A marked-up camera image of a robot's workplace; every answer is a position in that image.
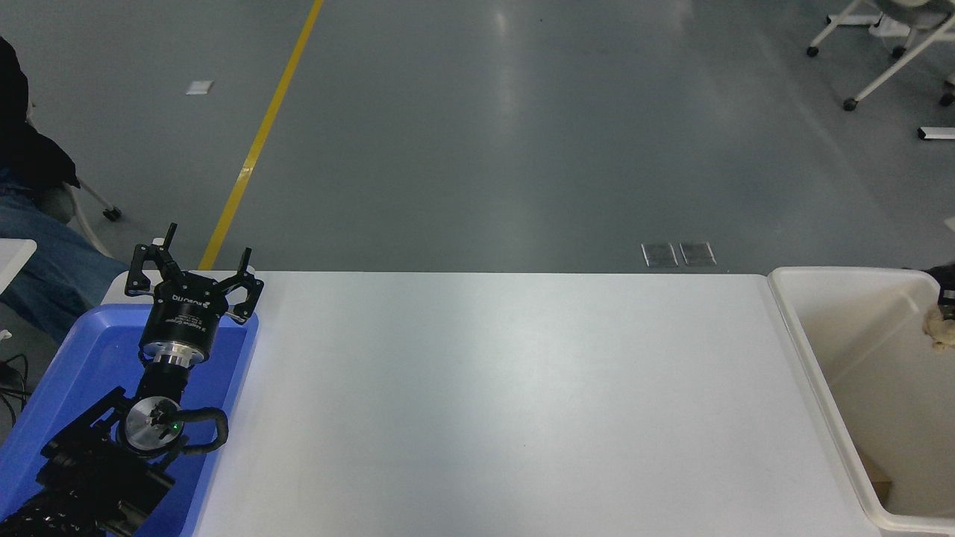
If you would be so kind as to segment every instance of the robotic arm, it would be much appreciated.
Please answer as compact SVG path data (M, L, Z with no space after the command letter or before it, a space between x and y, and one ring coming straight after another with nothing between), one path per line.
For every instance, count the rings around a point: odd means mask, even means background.
M221 282L182 271L169 254L175 231L171 224L161 242L137 245L126 279L127 295L154 297L139 341L144 372L136 394L116 387L44 446L48 461L36 476L44 488L0 523L0 537L132 536L175 484L169 464L228 439L225 412L183 410L180 401L192 368L209 357L220 319L247 321L263 282L250 271L248 248L236 274ZM155 287L142 271L146 262L159 269ZM239 288L246 299L229 305L226 296ZM216 424L215 439L189 444L186 424L206 420Z

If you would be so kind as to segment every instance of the blue jeans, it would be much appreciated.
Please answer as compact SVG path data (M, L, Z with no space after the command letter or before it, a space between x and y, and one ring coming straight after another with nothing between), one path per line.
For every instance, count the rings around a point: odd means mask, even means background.
M0 302L57 342L129 268L40 212L10 181L9 169L0 169L0 237L36 241L36 253L0 293Z

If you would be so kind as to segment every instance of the gray floor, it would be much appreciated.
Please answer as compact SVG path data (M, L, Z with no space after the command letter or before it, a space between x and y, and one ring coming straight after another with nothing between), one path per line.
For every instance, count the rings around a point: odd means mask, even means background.
M217 268L642 272L641 243L681 241L719 265L669 270L950 261L955 144L915 130L955 126L953 45L845 113L894 42L807 58L842 4L327 0ZM124 211L94 218L118 258L175 220L199 262L310 5L0 4L37 125Z

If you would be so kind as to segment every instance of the white table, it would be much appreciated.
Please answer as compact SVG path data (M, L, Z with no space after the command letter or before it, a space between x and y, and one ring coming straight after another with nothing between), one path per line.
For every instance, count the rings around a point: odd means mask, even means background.
M36 243L30 239L0 239L0 292L13 281L35 251Z
M762 276L258 276L196 535L880 535Z

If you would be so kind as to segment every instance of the white chair leg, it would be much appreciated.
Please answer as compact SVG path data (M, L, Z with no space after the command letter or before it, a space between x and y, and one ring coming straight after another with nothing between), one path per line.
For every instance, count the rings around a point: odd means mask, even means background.
M119 216L122 214L122 212L118 207L109 203L106 198L100 196L95 190L93 190L89 183L78 177L76 180L79 181L79 185L82 186L84 190L89 192L91 196L93 196L101 205L103 205L103 216L105 216L111 222L115 222L119 219Z
M833 32L833 30L838 28L838 25L842 24L842 21L845 20L845 17L851 15L852 12L859 7L859 4L861 4L862 1L863 0L852 0L852 2L848 6L846 6L844 10L842 10L842 13L840 13L835 19L833 19L833 21L829 23L829 26L827 26L822 31L822 33L816 36L816 39L813 39L813 42L809 44L809 49L806 50L806 54L809 56L815 56L816 54L819 54L819 48L818 48L819 43L821 43L823 39L828 37L829 34Z
M876 88L882 85L883 82L891 78L892 75L894 75L895 73L899 71L899 69L901 69L902 67L905 67L905 65L908 62L912 61L912 59L914 59L915 56L921 54L926 47L928 47L933 42L935 42L935 40L938 39L940 35L942 35L945 32L948 32L948 30L953 25L955 25L955 15L949 15L948 19L945 20L942 26L938 27L934 32L930 33L928 37L926 37L925 40L923 40L922 43L919 43L919 46L917 46L915 49L912 49L912 52L904 55L899 61L895 62L892 65L892 67L885 70L885 73L882 73L881 75L879 75L879 77L873 80L871 84L866 86L862 91L858 92L855 97L850 97L845 99L845 101L842 103L842 108L847 111L855 110L856 105L859 104L859 101L868 97L869 94L874 92Z
M919 138L922 140L955 140L955 128L919 127Z

